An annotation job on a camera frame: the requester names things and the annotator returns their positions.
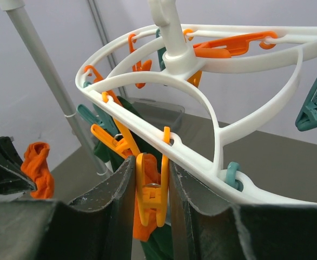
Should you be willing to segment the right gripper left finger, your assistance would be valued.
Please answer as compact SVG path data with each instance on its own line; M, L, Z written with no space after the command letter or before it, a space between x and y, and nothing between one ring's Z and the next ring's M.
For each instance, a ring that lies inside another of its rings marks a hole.
M69 204L0 202L0 259L130 259L135 158Z

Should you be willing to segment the yellow-orange clip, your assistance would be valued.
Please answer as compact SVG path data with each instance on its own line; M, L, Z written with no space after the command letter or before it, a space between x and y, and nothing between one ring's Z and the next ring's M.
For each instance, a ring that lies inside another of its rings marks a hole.
M168 187L169 187L169 158L162 156L161 183L145 183L144 153L136 157L136 194L141 224L147 226L150 211L156 212L156 223L162 227L166 221Z
M122 158L126 159L130 155L138 156L140 150L130 130L116 119L114 119L114 123L119 131L116 135L110 135L97 124L91 125L91 132L99 141Z

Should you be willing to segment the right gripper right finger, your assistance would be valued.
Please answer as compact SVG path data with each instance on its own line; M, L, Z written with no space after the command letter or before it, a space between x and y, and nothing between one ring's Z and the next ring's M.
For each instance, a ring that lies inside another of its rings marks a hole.
M317 205L231 203L170 163L175 259L317 259Z

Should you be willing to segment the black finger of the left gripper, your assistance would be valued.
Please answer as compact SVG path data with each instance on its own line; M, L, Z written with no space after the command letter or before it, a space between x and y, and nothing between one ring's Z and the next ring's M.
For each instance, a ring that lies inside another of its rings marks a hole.
M35 182L22 170L23 160L8 136L0 136L0 195L36 191Z

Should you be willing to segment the white round clip hanger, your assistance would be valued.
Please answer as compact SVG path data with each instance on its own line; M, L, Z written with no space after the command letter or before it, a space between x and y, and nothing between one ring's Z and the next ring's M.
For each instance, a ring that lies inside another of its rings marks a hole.
M79 91L225 200L247 204L301 204L300 200L283 197L256 187L251 179L241 172L238 172L236 177L243 184L242 191L227 185L226 172L223 169L223 147L253 133L276 116L292 98L299 86L303 62L317 57L317 27L186 25L181 24L174 1L150 1L149 6L154 24L134 30L133 35L136 38L143 38L159 31L161 36L124 58L104 80L85 86L87 73L84 73L84 67L97 64L124 46L128 42L128 35L120 36L106 44L88 58L77 72L75 84ZM191 29L193 36L232 39L250 33L273 31L274 36L260 39L264 47L271 48L281 43L289 43L291 47L247 57L198 57L196 49L184 39L185 29ZM294 66L295 69L282 89L262 107L224 128L219 126L207 97L188 82L188 79L199 70L210 73L241 74L286 66ZM122 108L113 101L113 98L108 96L108 102L102 100L103 92L132 83L164 84L195 98L207 110L213 123L215 148L213 159L208 160L185 146L175 133L170 135L173 140L172 145L164 143L161 130Z

